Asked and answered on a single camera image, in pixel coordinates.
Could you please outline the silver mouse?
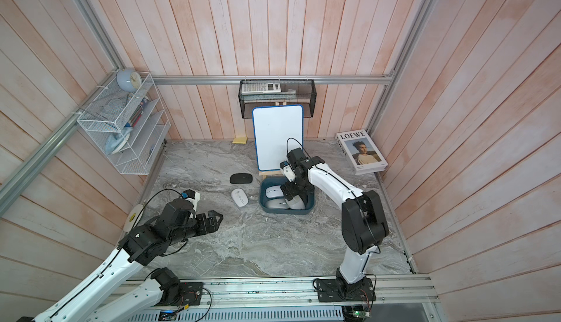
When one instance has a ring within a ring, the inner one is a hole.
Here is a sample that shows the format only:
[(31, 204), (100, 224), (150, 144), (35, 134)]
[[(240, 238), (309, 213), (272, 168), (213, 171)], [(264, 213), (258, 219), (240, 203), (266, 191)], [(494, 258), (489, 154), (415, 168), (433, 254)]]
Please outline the silver mouse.
[(265, 203), (265, 207), (270, 210), (288, 210), (289, 206), (284, 198), (270, 199)]

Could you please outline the light grey mouse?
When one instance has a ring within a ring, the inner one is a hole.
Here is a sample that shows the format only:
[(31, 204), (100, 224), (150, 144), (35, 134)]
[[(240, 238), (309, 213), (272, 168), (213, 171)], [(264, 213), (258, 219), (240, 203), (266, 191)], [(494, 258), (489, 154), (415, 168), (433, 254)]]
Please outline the light grey mouse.
[(304, 210), (306, 208), (305, 202), (300, 196), (295, 196), (292, 200), (287, 200), (286, 203), (291, 210)]

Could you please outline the white tape roll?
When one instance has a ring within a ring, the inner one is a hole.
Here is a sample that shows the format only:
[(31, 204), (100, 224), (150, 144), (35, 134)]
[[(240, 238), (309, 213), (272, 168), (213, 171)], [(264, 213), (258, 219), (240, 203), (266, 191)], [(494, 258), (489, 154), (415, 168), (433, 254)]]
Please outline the white tape roll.
[(142, 217), (143, 214), (143, 204), (138, 204), (133, 207), (131, 212), (129, 213), (123, 228), (123, 233), (127, 234), (131, 231), (131, 229), (135, 226), (136, 221)]

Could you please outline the slim white mouse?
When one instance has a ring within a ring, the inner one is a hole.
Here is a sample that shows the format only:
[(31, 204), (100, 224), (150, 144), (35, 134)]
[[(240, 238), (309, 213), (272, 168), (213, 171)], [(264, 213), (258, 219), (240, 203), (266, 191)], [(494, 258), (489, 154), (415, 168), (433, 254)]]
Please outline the slim white mouse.
[(265, 196), (268, 199), (277, 199), (277, 198), (283, 198), (284, 194), (281, 189), (281, 186), (271, 186), (265, 190)]

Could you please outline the white mouse with logo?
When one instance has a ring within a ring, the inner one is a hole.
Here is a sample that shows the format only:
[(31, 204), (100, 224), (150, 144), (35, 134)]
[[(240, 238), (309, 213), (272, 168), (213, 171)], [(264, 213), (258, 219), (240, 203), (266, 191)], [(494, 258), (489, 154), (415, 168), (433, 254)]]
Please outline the white mouse with logo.
[(231, 192), (231, 197), (238, 207), (245, 207), (248, 204), (248, 197), (245, 191), (241, 188), (234, 189)]

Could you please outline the aluminium front rail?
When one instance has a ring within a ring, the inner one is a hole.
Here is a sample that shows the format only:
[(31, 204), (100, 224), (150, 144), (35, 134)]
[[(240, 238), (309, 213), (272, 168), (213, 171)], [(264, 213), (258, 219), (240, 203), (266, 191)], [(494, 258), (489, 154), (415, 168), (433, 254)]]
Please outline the aluminium front rail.
[[(439, 297), (428, 275), (371, 275), (376, 300), (357, 297), (331, 305), (437, 303)], [(313, 277), (291, 278), (194, 278), (183, 283), (201, 283), (212, 297), (202, 295), (200, 307), (303, 307), (320, 305)]]

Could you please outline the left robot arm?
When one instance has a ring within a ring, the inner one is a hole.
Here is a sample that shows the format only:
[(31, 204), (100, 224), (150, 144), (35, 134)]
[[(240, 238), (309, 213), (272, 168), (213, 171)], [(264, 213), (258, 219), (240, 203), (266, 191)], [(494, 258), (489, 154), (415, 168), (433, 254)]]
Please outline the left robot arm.
[(164, 256), (170, 246), (218, 231), (223, 219), (214, 210), (197, 213), (196, 199), (172, 200), (160, 215), (132, 228), (87, 278), (34, 321), (125, 321), (148, 307), (184, 301), (181, 281), (168, 268), (161, 268), (135, 290), (106, 303), (117, 288)]

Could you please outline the white calculator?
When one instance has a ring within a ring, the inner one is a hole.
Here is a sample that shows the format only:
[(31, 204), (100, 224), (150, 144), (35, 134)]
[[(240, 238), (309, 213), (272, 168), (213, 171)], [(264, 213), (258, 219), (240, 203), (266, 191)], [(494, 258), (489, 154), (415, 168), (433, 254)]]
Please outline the white calculator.
[(274, 82), (244, 82), (241, 85), (242, 96), (280, 94), (281, 85)]

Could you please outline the teal storage box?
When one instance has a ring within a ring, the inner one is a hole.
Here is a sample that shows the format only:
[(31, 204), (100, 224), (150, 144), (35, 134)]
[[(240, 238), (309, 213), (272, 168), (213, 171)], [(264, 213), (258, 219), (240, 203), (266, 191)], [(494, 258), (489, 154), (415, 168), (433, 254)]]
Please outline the teal storage box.
[(284, 176), (266, 177), (261, 183), (259, 204), (261, 208), (272, 214), (307, 215), (315, 207), (315, 196), (308, 193), (301, 197), (301, 201), (290, 207), (284, 198), (281, 186), (288, 180)]

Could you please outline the green circuit board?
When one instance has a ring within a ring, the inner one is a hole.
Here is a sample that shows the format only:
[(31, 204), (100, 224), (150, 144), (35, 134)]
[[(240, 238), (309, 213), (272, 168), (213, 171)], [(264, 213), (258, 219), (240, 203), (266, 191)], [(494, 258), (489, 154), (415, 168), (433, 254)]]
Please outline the green circuit board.
[(343, 306), (342, 313), (345, 322), (365, 322), (371, 317), (371, 312), (358, 306)]

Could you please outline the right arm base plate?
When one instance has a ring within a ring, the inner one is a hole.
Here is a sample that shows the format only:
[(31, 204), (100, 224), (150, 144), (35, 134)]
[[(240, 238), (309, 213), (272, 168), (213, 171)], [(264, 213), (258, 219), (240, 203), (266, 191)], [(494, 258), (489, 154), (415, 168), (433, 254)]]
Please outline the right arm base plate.
[(344, 279), (320, 279), (313, 281), (320, 302), (374, 302), (375, 288), (370, 278), (348, 284)]

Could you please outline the Loewe book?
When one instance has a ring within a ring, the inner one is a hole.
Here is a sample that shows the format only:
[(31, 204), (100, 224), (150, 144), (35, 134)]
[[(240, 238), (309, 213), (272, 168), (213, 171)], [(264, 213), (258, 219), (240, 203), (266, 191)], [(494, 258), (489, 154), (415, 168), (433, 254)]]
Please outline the Loewe book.
[(388, 167), (388, 162), (366, 130), (341, 132), (336, 134), (336, 138), (356, 175), (383, 172)]

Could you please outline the flat black mouse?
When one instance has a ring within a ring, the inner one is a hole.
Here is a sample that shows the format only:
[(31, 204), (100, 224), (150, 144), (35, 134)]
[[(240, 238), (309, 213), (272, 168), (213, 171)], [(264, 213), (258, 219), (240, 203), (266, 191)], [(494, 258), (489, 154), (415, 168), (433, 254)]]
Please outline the flat black mouse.
[(230, 176), (231, 184), (251, 184), (253, 182), (253, 176), (246, 172), (235, 173)]

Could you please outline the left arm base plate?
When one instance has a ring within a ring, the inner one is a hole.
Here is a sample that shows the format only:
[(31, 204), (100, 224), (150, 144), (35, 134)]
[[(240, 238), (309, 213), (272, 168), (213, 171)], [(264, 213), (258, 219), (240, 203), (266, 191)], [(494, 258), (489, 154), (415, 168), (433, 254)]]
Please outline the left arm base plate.
[(200, 304), (203, 282), (182, 282), (168, 268), (155, 269), (147, 278), (154, 279), (162, 291), (162, 297), (156, 306)]

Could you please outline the black mesh wall basket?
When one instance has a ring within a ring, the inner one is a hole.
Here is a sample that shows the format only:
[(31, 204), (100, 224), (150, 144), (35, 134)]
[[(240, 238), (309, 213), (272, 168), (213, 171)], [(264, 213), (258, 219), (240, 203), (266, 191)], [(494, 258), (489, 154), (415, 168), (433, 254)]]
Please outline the black mesh wall basket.
[[(264, 94), (242, 96), (241, 85), (244, 82), (274, 82), (279, 83), (280, 94)], [(243, 119), (252, 118), (252, 112), (259, 107), (273, 107), (282, 105), (301, 105), (304, 118), (312, 118), (316, 107), (317, 90), (312, 79), (243, 79), (238, 88), (238, 99)]]

